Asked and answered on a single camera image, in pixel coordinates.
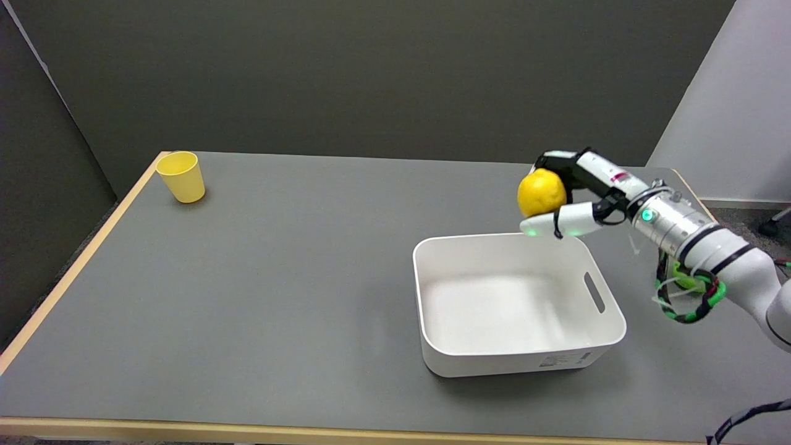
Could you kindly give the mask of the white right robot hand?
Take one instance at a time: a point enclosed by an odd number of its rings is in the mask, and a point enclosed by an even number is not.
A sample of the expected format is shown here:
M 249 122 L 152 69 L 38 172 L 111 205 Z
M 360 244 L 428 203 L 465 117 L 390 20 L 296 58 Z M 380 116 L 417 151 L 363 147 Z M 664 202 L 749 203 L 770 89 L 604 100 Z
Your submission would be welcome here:
M 519 225 L 529 237 L 579 237 L 631 221 L 649 185 L 590 147 L 540 155 L 518 187 Z

